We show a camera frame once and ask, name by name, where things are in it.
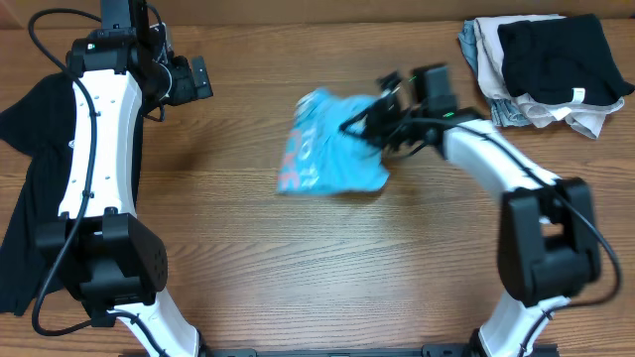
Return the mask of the light blue printed t-shirt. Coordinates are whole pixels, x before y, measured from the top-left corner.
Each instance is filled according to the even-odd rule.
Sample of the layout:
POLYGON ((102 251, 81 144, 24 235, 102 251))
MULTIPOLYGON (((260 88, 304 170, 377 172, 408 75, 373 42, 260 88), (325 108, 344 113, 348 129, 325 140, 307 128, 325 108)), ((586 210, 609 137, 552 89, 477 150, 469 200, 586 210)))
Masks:
POLYGON ((339 97, 325 88, 302 97, 296 105, 277 191, 333 195, 383 188, 389 173, 382 165, 380 151, 339 130, 376 100, 371 95, 339 97))

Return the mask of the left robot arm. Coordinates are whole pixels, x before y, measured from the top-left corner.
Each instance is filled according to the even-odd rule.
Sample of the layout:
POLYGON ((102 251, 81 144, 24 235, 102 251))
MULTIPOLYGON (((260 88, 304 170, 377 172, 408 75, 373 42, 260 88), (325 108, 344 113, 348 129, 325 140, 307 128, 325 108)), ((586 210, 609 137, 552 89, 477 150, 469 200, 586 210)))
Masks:
POLYGON ((36 245, 92 327, 124 323, 150 356, 204 356, 199 330, 171 297, 163 241, 138 220, 143 122, 154 110, 212 95, 202 58, 174 53, 158 11, 104 1, 99 28, 74 41, 60 69, 72 83, 75 132, 57 219, 36 245))

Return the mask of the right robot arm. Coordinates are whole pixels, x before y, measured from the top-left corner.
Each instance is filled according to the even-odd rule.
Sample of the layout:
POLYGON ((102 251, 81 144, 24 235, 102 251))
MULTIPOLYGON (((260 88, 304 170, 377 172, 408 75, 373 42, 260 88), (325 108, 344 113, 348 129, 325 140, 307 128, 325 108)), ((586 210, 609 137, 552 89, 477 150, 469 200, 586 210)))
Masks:
POLYGON ((417 67, 413 105, 401 104, 402 78, 378 79, 381 96, 343 122, 341 133, 378 149, 435 148, 499 204, 497 269, 503 294, 468 342, 426 345, 425 356, 555 356, 535 341, 555 312, 600 275, 590 191, 533 163, 473 108, 461 109, 443 64, 417 67))

